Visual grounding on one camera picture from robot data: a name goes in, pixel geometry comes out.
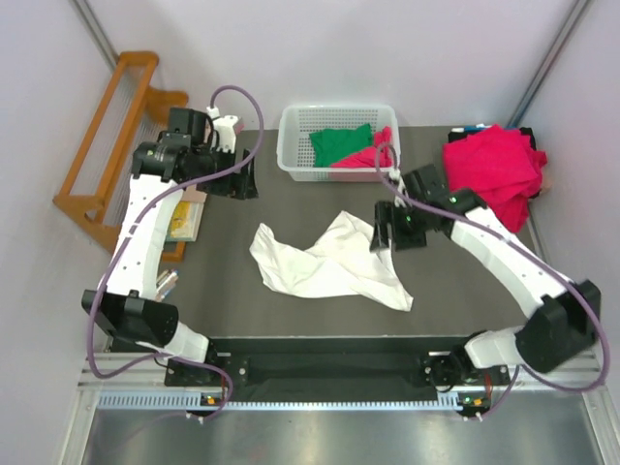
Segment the brown cardboard sheet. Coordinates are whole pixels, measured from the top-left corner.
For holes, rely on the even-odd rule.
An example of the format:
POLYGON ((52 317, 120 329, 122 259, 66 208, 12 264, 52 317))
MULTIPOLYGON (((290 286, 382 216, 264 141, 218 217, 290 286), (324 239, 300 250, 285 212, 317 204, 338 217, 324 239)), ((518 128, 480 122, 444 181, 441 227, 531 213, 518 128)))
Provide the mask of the brown cardboard sheet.
POLYGON ((207 193, 199 191, 195 185, 187 187, 182 196, 184 202, 204 204, 207 199, 207 193))

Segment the white t-shirt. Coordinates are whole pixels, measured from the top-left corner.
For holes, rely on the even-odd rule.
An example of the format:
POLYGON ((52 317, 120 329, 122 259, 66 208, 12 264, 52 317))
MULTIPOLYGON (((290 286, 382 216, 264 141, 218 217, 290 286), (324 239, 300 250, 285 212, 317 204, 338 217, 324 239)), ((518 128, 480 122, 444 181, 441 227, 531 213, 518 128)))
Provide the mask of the white t-shirt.
POLYGON ((414 298, 398 278, 390 250, 370 250, 372 233, 368 223, 343 210, 308 249, 279 242, 261 223, 249 251, 263 284, 276 293, 300 298, 361 295, 409 312, 414 298))

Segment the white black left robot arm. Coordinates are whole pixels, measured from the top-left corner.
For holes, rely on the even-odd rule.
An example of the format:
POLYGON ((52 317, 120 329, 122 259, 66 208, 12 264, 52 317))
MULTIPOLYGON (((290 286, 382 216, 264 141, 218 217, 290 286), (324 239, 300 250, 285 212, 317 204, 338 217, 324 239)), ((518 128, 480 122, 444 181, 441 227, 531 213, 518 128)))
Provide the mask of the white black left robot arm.
POLYGON ((167 129, 133 153, 114 255, 98 288, 81 298, 91 329, 188 359, 186 372, 203 385, 217 378, 220 362, 210 355, 208 338, 181 323, 177 308, 160 299, 158 270, 173 213, 187 188, 236 200, 257 197, 253 154, 235 153, 242 128, 239 117, 222 115, 216 107, 170 110, 167 129))

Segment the green t-shirt in basket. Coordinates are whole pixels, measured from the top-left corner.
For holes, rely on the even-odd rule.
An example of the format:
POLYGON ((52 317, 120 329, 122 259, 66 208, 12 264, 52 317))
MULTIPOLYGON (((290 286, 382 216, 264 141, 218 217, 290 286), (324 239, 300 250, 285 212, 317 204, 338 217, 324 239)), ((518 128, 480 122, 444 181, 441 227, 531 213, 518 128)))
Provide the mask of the green t-shirt in basket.
POLYGON ((309 135, 315 153, 315 168, 329 168, 373 142, 370 124, 355 129, 324 129, 309 135))

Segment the white plastic laundry basket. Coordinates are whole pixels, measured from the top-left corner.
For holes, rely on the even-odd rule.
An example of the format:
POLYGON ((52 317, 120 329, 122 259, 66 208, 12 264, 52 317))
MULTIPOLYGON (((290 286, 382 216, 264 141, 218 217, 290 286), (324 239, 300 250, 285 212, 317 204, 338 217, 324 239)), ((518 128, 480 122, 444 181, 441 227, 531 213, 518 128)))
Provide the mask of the white plastic laundry basket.
POLYGON ((386 104, 339 103, 291 105, 283 110, 277 139, 277 165, 297 182, 376 182, 370 168, 318 168, 310 135, 324 129, 354 130, 368 123, 374 132, 389 127, 395 165, 401 162, 400 137, 395 111, 386 104))

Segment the bundle of marker pens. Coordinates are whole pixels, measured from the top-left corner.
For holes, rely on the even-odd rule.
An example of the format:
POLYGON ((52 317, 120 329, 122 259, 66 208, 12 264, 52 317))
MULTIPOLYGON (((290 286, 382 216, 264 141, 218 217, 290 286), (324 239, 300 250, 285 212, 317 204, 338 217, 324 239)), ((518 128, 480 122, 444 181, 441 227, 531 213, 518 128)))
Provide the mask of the bundle of marker pens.
POLYGON ((166 269, 162 271, 156 279, 156 294, 154 299, 162 301, 175 287, 178 281, 178 271, 176 269, 166 269))

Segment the stack of folded pink shirts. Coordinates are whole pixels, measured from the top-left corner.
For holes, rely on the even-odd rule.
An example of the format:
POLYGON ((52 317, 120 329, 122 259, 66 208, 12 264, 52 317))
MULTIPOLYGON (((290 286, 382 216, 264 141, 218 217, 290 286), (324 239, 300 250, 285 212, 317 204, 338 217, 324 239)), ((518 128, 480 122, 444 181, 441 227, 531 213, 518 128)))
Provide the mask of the stack of folded pink shirts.
POLYGON ((473 190, 511 233, 527 222, 529 200, 543 188, 547 163, 546 153, 532 149, 526 137, 498 125, 443 148, 449 188, 473 190))

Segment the pink t-shirt in basket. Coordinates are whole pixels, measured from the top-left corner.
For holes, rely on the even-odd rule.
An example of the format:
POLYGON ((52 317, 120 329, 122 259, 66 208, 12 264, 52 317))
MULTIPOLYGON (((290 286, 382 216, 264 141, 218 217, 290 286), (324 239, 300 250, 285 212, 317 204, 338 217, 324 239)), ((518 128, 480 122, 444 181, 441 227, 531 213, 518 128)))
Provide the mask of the pink t-shirt in basket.
POLYGON ((382 147, 379 155, 379 166, 381 168, 394 167, 395 156, 391 154, 389 148, 391 142, 392 130, 389 126, 386 126, 381 131, 374 134, 373 142, 370 146, 360 149, 358 152, 350 154, 341 160, 332 163, 330 167, 340 169, 374 169, 378 147, 382 147))

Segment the black folded shirt under stack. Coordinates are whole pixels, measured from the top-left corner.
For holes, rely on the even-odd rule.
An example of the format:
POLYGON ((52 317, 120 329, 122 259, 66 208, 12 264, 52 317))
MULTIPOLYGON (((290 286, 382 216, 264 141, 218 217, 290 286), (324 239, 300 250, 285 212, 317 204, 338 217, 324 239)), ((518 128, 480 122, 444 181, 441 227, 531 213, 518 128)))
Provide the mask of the black folded shirt under stack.
MULTIPOLYGON (((465 140, 468 136, 485 131, 486 129, 489 129, 489 126, 481 125, 481 126, 465 126, 465 127, 452 128, 448 133, 448 143, 453 143, 459 140, 465 140)), ((534 150, 538 149, 536 138, 531 128, 508 127, 508 130, 518 131, 522 136, 528 139, 529 145, 531 146, 532 149, 534 150)))

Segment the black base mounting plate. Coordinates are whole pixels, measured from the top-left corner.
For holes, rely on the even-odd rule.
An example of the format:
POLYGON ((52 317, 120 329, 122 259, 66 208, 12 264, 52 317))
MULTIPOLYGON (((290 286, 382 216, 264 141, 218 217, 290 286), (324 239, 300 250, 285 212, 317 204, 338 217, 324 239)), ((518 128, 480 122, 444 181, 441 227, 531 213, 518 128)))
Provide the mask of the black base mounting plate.
POLYGON ((463 374, 450 358, 460 336, 216 337, 211 363, 236 402, 434 400, 441 388, 505 386, 505 367, 463 374))

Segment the yellow picture book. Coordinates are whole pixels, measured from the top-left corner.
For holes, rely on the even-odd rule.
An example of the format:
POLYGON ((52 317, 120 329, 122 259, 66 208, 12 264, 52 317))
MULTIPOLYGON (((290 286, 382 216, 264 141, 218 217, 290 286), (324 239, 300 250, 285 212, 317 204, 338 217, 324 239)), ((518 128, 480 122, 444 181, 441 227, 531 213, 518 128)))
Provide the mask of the yellow picture book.
POLYGON ((181 201, 170 219, 167 242, 194 242, 198 238, 204 204, 181 201))

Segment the orange wooden rack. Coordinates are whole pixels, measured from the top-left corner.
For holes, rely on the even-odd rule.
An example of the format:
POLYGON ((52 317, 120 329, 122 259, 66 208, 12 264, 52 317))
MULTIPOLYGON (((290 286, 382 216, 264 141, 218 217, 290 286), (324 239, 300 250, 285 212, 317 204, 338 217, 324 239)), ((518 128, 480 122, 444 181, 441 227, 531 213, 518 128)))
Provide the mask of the orange wooden rack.
POLYGON ((165 128, 184 91, 151 85, 159 64, 153 51, 125 51, 89 123, 53 204, 95 243, 114 251, 128 195, 126 175, 136 145, 165 128))

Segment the aluminium frame rail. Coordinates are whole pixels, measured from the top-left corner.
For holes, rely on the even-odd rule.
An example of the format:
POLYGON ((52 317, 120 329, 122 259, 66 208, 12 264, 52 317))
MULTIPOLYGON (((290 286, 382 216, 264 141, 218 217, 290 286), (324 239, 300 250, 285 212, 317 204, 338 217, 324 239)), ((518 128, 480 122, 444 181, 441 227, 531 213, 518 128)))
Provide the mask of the aluminium frame rail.
POLYGON ((461 378, 447 354, 236 353, 204 369, 176 360, 127 380, 85 380, 99 410, 188 412, 456 412, 480 417, 517 388, 507 366, 461 378))

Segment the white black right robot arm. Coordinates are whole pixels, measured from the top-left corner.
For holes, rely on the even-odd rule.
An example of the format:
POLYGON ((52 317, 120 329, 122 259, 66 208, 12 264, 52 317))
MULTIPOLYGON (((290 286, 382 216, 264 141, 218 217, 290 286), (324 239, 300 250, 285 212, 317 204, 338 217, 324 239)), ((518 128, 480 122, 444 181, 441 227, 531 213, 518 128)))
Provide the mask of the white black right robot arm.
POLYGON ((598 287, 540 263, 473 190, 450 190, 432 165, 406 174, 390 169, 386 180, 398 193, 375 205, 371 251, 423 247, 427 233, 443 233, 495 276, 526 318, 523 326, 482 330, 456 346, 451 368, 459 381, 474 383, 497 365, 546 374, 598 342, 598 287))

